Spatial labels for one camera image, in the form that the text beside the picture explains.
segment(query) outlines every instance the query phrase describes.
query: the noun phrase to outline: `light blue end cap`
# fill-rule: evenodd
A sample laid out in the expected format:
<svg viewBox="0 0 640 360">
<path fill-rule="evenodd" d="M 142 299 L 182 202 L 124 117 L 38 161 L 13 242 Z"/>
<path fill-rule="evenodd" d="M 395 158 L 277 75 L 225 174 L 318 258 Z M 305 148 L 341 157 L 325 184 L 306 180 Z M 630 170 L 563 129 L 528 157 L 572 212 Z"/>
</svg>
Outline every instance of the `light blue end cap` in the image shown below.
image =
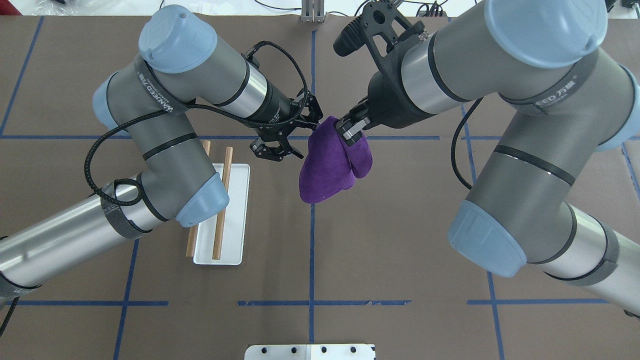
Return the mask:
<svg viewBox="0 0 640 360">
<path fill-rule="evenodd" d="M 195 193 L 175 217 L 182 227 L 191 227 L 222 211 L 229 204 L 225 185 L 216 173 Z"/>
<path fill-rule="evenodd" d="M 486 0 L 484 19 L 495 41 L 535 67 L 571 65 L 594 51 L 607 33 L 599 0 Z"/>
<path fill-rule="evenodd" d="M 138 51 L 154 69 L 177 74 L 202 64 L 217 44 L 218 36 L 211 25 L 183 6 L 168 5 L 145 24 Z"/>
<path fill-rule="evenodd" d="M 117 74 L 114 72 L 110 77 L 105 80 L 98 90 L 93 93 L 93 112 L 95 117 L 103 123 L 109 130 L 114 129 L 118 126 L 113 117 L 111 116 L 111 112 L 109 111 L 109 105 L 107 104 L 107 87 L 109 86 L 109 82 L 111 78 Z M 125 131 L 119 131 L 116 135 L 126 136 L 127 133 Z"/>
<path fill-rule="evenodd" d="M 515 239 L 485 210 L 464 200 L 447 231 L 449 243 L 485 270 L 512 277 L 527 263 Z"/>
<path fill-rule="evenodd" d="M 627 119 L 627 122 L 622 126 L 622 128 L 612 138 L 608 139 L 604 143 L 601 143 L 596 148 L 596 151 L 607 151 L 618 147 L 622 145 L 623 142 L 629 140 L 631 136 L 634 136 L 638 133 L 638 131 L 640 131 L 640 86 L 638 86 L 636 77 L 631 74 L 631 72 L 626 67 L 622 65 L 620 65 L 620 67 L 625 69 L 625 71 L 631 78 L 631 82 L 633 83 L 634 107 L 631 109 L 629 119 Z"/>
</svg>

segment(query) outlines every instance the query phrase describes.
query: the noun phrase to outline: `white tray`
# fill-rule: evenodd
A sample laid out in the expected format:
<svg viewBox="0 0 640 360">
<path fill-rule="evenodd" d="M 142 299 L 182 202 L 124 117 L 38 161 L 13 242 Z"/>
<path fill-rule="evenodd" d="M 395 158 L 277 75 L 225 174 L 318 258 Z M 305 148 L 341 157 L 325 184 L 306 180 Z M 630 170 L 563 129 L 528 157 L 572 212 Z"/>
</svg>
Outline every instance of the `white tray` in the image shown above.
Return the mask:
<svg viewBox="0 0 640 360">
<path fill-rule="evenodd" d="M 223 164 L 213 164 L 222 176 Z M 244 247 L 244 223 L 246 222 L 246 203 L 249 198 L 248 164 L 231 164 L 229 178 L 229 205 L 225 214 L 225 227 L 222 232 L 222 251 L 220 260 L 211 258 L 213 239 L 216 233 L 217 215 L 204 220 L 196 233 L 196 249 L 193 262 L 198 265 L 240 265 Z"/>
</svg>

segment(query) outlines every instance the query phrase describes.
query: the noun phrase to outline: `wooden chopstick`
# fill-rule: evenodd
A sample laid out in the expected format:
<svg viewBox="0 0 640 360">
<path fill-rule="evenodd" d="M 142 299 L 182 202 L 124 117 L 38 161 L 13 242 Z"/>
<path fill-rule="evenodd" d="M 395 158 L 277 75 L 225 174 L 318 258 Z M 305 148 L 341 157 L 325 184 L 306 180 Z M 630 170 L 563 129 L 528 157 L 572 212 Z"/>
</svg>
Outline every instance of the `wooden chopstick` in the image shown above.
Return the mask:
<svg viewBox="0 0 640 360">
<path fill-rule="evenodd" d="M 211 141 L 202 140 L 202 147 L 204 151 L 209 156 L 209 152 L 211 151 Z M 196 236 L 198 235 L 198 224 L 189 228 L 189 238 L 187 240 L 187 258 L 192 258 L 196 252 Z"/>
<path fill-rule="evenodd" d="M 225 166 L 222 168 L 222 183 L 225 185 L 227 192 L 229 191 L 229 178 L 231 176 L 231 161 L 233 157 L 234 148 L 227 146 L 227 150 L 225 151 Z M 222 209 L 216 219 L 216 235 L 213 239 L 213 260 L 220 260 L 222 253 L 222 232 L 225 228 L 225 213 L 226 209 Z"/>
</svg>

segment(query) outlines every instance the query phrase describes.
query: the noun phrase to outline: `blue grid line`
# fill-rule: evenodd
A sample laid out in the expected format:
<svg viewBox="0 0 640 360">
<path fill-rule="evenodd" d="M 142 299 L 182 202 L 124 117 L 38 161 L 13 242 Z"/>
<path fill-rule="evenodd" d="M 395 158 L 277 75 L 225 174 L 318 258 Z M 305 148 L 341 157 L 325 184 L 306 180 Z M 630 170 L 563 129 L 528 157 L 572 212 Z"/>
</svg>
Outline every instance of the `blue grid line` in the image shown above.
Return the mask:
<svg viewBox="0 0 640 360">
<path fill-rule="evenodd" d="M 462 136 L 463 140 L 470 138 L 471 140 L 500 140 L 502 136 Z"/>
<path fill-rule="evenodd" d="M 19 306 L 122 306 L 117 300 L 20 300 Z M 130 301 L 128 306 L 169 306 L 168 301 Z"/>
<path fill-rule="evenodd" d="M 424 135 L 424 136 L 387 136 L 387 135 L 372 135 L 367 136 L 367 140 L 440 140 L 437 135 Z"/>
<path fill-rule="evenodd" d="M 11 108 L 13 107 L 13 102 L 15 101 L 15 96 L 18 94 L 18 89 L 20 88 L 20 83 L 22 82 L 22 77 L 24 76 L 24 72 L 27 69 L 27 64 L 29 63 L 29 59 L 31 58 L 31 53 L 33 52 L 33 48 L 36 45 L 36 40 L 38 40 L 38 34 L 40 33 L 40 28 L 42 27 L 42 22 L 44 21 L 44 16 L 40 17 L 38 21 L 38 26 L 36 27 L 36 31 L 33 33 L 33 39 L 31 40 L 31 45 L 29 46 L 29 51 L 27 52 L 27 56 L 24 59 L 24 63 L 22 64 L 22 68 L 20 69 L 20 74 L 18 75 L 18 80 L 15 82 L 15 87 L 13 88 L 13 93 L 11 94 L 11 98 L 9 99 L 9 104 L 6 107 L 6 111 L 4 113 L 4 118 L 2 120 L 2 124 L 0 124 L 0 135 L 4 133 L 4 128 L 6 127 L 6 123 L 9 121 L 9 114 L 11 113 Z"/>
<path fill-rule="evenodd" d="M 316 93 L 316 31 L 311 31 L 311 92 Z M 316 342 L 315 307 L 316 299 L 316 205 L 310 207 L 309 224 L 309 343 Z"/>
<path fill-rule="evenodd" d="M 133 270 L 136 267 L 136 258 L 138 257 L 138 244 L 140 239 L 136 239 L 133 243 L 131 251 L 131 262 L 129 263 L 129 275 L 127 276 L 127 287 L 124 291 L 124 299 L 122 300 L 122 311 L 120 313 L 120 325 L 118 326 L 118 336 L 116 337 L 116 345 L 113 350 L 113 360 L 117 360 L 120 355 L 120 345 L 122 344 L 122 334 L 124 333 L 124 323 L 127 319 L 127 307 L 129 306 L 129 295 L 131 294 L 131 283 L 133 282 Z"/>
<path fill-rule="evenodd" d="M 467 305 L 565 305 L 565 304 L 608 304 L 604 299 L 491 299 L 468 300 Z"/>
<path fill-rule="evenodd" d="M 97 140 L 102 135 L 0 135 L 0 139 L 7 140 Z M 255 140 L 257 135 L 199 135 L 200 139 L 207 140 Z M 109 138 L 115 140 L 130 140 L 131 136 L 116 135 Z M 289 136 L 289 140 L 309 140 L 309 136 Z M 418 136 L 388 136 L 374 135 L 368 136 L 367 140 L 440 140 L 439 135 L 418 135 Z"/>
<path fill-rule="evenodd" d="M 97 140 L 102 135 L 0 135 L 7 140 Z M 116 135 L 109 139 L 130 140 L 131 136 Z"/>
<path fill-rule="evenodd" d="M 310 244 L 309 244 L 309 343 L 316 341 L 314 334 L 316 299 L 316 205 L 311 204 Z"/>
<path fill-rule="evenodd" d="M 308 300 L 249 300 L 239 301 L 238 306 L 309 306 Z M 411 300 L 313 300 L 315 306 L 405 306 Z"/>
<path fill-rule="evenodd" d="M 464 117 L 467 114 L 467 111 L 465 109 L 464 105 L 460 106 L 461 112 L 462 112 L 462 117 Z M 467 142 L 467 151 L 468 151 L 468 155 L 469 155 L 469 167 L 471 168 L 471 180 L 472 183 L 475 184 L 477 177 L 476 177 L 476 164 L 474 163 L 474 155 L 473 155 L 473 149 L 471 147 L 471 134 L 469 131 L 469 126 L 468 123 L 465 124 L 465 138 L 466 138 L 466 142 Z M 486 272 L 486 278 L 487 278 L 487 282 L 489 285 L 489 294 L 491 296 L 491 309 L 492 309 L 492 313 L 493 313 L 493 328 L 495 329 L 495 340 L 496 343 L 498 345 L 498 356 L 500 358 L 500 360 L 504 360 L 504 347 L 502 345 L 502 331 L 500 329 L 500 318 L 498 317 L 498 306 L 495 303 L 495 288 L 493 286 L 493 274 L 491 274 L 491 272 L 487 271 Z"/>
<path fill-rule="evenodd" d="M 629 158 L 629 152 L 627 151 L 627 146 L 625 145 L 625 143 L 622 143 L 622 155 L 624 155 L 625 160 L 627 161 L 627 168 L 629 169 L 631 180 L 633 181 L 634 188 L 636 189 L 636 196 L 638 196 L 638 200 L 640 200 L 640 186 L 638 186 L 636 172 L 634 171 L 633 165 L 631 165 L 631 159 Z"/>
</svg>

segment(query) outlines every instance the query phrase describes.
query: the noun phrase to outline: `purple towel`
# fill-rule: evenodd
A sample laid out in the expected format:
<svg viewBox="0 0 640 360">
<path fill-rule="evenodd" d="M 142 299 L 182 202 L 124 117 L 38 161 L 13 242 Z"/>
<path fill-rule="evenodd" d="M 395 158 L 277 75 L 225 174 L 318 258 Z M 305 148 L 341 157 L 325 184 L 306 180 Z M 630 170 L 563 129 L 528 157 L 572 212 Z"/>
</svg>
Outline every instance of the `purple towel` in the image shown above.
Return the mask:
<svg viewBox="0 0 640 360">
<path fill-rule="evenodd" d="M 371 170 L 373 157 L 363 136 L 348 146 L 338 135 L 335 117 L 328 117 L 309 137 L 309 154 L 300 171 L 300 198 L 315 204 L 351 188 L 355 178 Z"/>
</svg>

